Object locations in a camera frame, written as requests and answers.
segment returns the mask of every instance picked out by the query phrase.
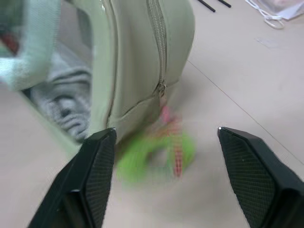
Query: pink object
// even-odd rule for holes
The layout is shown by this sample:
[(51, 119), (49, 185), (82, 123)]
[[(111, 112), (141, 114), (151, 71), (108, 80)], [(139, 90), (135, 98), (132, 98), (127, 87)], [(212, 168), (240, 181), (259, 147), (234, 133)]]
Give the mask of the pink object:
[(180, 177), (182, 174), (182, 144), (181, 144), (182, 133), (181, 133), (181, 128), (179, 126), (179, 120), (177, 118), (171, 117), (171, 112), (167, 105), (165, 105), (161, 109), (161, 119), (166, 124), (170, 124), (170, 122), (172, 122), (172, 126), (168, 126), (166, 128), (166, 134), (173, 136), (172, 149), (175, 154), (174, 175)]
[(170, 122), (170, 109), (168, 106), (164, 106), (161, 110), (162, 121), (166, 124)]

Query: blurry green toy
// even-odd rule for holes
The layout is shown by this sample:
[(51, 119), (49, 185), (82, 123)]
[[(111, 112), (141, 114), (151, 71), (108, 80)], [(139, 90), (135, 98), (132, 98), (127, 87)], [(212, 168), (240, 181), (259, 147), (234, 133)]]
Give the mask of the blurry green toy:
[[(117, 164), (118, 178), (127, 182), (142, 181), (152, 171), (148, 167), (149, 155), (156, 153), (159, 149), (167, 149), (167, 168), (174, 167), (175, 156), (172, 151), (172, 137), (164, 135), (153, 137), (140, 134), (136, 136), (123, 151), (123, 158)], [(185, 133), (182, 133), (182, 169), (188, 167), (194, 158), (194, 143)]]

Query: floor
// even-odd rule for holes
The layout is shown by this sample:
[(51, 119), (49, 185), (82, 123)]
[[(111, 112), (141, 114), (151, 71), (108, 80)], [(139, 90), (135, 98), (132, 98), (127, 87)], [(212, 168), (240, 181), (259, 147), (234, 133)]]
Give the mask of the floor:
[[(261, 137), (304, 180), (304, 17), (275, 30), (244, 0), (229, 0), (231, 9), (209, 0), (216, 13), (190, 1), (196, 36), (175, 102), (197, 157), (178, 182), (131, 188), (114, 176), (105, 228), (248, 228), (218, 126)], [(0, 220), (25, 227), (66, 161), (22, 99), (2, 85), (0, 104)]]

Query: gray towel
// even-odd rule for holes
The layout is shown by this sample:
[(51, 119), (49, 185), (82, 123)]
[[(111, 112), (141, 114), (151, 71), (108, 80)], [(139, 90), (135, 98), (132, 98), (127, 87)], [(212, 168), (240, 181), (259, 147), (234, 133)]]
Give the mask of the gray towel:
[(58, 44), (46, 82), (32, 87), (38, 110), (75, 140), (87, 136), (91, 108), (91, 73), (71, 50)]

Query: plastic bag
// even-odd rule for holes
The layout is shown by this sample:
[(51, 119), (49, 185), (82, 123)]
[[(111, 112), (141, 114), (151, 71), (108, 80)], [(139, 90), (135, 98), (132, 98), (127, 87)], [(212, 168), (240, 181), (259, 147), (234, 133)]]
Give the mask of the plastic bag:
[(265, 7), (284, 19), (304, 14), (304, 0), (259, 0)]

